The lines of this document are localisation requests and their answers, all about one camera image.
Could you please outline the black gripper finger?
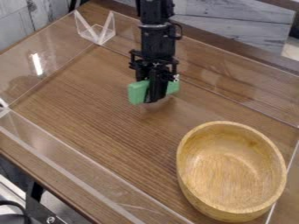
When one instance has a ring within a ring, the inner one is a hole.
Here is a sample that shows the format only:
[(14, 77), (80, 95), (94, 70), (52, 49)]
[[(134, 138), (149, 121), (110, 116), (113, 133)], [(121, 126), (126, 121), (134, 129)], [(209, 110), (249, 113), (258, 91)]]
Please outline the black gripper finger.
[(144, 102), (153, 103), (165, 97), (170, 72), (168, 67), (149, 70), (149, 85)]
[(134, 79), (144, 81), (148, 79), (148, 67), (144, 64), (134, 65)]

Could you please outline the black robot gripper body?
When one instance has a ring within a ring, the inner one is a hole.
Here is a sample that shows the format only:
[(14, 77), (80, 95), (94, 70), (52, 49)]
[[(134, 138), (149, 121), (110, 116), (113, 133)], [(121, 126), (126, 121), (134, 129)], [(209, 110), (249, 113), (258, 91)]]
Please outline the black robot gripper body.
[(158, 64), (172, 66), (172, 73), (176, 73), (177, 60), (174, 59), (176, 41), (182, 38), (182, 28), (176, 23), (140, 24), (141, 48), (130, 50), (129, 67), (137, 70), (138, 67), (149, 67)]

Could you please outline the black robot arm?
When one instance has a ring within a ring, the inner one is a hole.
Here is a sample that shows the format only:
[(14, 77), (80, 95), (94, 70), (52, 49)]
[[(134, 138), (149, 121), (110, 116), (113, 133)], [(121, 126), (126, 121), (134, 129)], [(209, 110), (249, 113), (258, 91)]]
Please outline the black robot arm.
[(174, 56), (176, 34), (180, 26), (169, 21), (173, 0), (134, 0), (140, 17), (141, 49), (129, 51), (129, 68), (134, 82), (128, 85), (128, 100), (133, 105), (153, 103), (180, 89)]

